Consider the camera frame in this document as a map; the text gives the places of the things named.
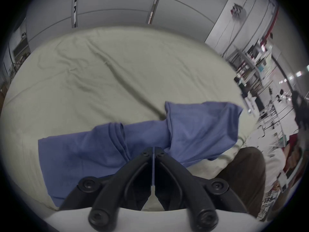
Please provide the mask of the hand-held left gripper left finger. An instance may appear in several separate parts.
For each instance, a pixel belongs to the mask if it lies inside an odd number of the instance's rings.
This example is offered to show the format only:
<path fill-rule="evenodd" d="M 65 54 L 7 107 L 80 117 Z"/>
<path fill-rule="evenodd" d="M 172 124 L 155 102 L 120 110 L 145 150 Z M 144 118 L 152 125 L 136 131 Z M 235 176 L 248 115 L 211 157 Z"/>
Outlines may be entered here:
<path fill-rule="evenodd" d="M 83 177 L 59 210 L 91 207 L 88 222 L 92 228 L 115 228 L 120 207 L 141 211 L 151 195 L 152 150 L 145 149 L 113 175 Z"/>

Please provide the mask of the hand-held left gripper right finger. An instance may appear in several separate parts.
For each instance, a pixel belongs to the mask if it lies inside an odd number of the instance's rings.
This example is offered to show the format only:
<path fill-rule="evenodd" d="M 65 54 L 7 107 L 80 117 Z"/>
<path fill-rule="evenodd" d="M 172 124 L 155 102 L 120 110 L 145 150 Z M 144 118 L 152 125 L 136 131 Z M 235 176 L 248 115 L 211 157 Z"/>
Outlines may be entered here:
<path fill-rule="evenodd" d="M 187 209 L 192 229 L 214 229 L 219 222 L 216 208 L 248 214 L 225 180 L 194 176 L 159 147 L 154 148 L 154 186 L 165 211 Z"/>

